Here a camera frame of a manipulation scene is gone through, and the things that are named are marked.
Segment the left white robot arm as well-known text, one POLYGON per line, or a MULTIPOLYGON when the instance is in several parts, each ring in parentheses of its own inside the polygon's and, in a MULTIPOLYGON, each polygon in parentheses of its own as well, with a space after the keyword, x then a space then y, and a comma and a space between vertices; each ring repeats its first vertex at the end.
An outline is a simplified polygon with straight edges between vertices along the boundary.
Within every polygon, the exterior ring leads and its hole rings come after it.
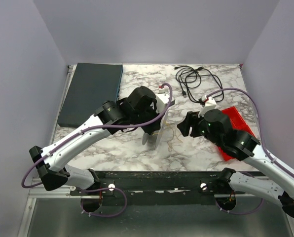
POLYGON ((41 183, 47 191, 63 185, 87 190, 99 180, 94 171, 69 166, 68 163, 82 151, 118 131, 141 127, 151 135, 161 129, 161 119, 172 95, 155 94, 145 86, 116 102, 106 101, 80 127, 58 142, 44 148, 34 146, 30 155, 41 183))

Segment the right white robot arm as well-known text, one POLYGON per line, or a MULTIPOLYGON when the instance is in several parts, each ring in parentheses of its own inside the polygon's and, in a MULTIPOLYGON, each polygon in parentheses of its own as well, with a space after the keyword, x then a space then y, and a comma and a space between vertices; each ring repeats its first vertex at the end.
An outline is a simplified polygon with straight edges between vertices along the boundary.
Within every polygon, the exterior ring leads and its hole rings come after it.
POLYGON ((279 158, 271 156, 262 143, 251 134, 233 129, 230 118, 218 109, 204 115, 188 112, 177 128, 182 136, 203 136, 232 158, 256 168, 268 180, 244 175, 232 169, 224 169, 223 182, 237 192, 263 198, 282 207, 294 218, 294 169, 279 158))

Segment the grey cable spool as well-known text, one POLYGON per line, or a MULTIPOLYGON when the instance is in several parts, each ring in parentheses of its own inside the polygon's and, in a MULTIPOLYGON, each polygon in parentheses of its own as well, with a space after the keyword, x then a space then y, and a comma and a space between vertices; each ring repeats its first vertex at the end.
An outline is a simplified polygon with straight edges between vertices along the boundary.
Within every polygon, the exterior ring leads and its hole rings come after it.
POLYGON ((165 122, 168 117, 168 112, 166 110, 164 110, 164 111, 165 111, 165 113, 161 117, 160 130, 153 132, 151 135, 149 135, 145 132, 143 133, 142 145, 147 146, 148 148, 150 148, 152 150, 157 149, 157 147, 160 144, 162 134, 164 132, 165 122))

